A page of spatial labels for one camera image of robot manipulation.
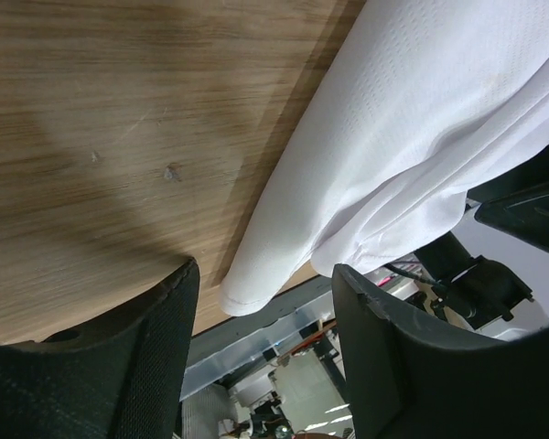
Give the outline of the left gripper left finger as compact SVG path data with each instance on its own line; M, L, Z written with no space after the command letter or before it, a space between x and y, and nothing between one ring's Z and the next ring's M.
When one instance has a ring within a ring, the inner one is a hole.
M0 438L170 438L199 297L186 260L41 342L0 345Z

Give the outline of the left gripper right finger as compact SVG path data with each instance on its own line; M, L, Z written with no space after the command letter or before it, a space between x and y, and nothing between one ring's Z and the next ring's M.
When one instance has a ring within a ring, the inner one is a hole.
M359 438L549 438L549 327L485 337L344 264L332 293Z

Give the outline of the white t shirt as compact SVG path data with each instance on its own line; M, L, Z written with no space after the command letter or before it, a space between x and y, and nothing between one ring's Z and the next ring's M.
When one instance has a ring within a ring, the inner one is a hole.
M369 1L260 196L221 309L310 264L369 273L452 230L549 145L549 1Z

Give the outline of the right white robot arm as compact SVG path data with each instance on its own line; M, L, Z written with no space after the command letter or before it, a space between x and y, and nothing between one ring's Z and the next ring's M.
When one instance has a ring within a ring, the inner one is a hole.
M491 337L549 324L549 145L470 198L453 231L414 253L435 282L432 310Z

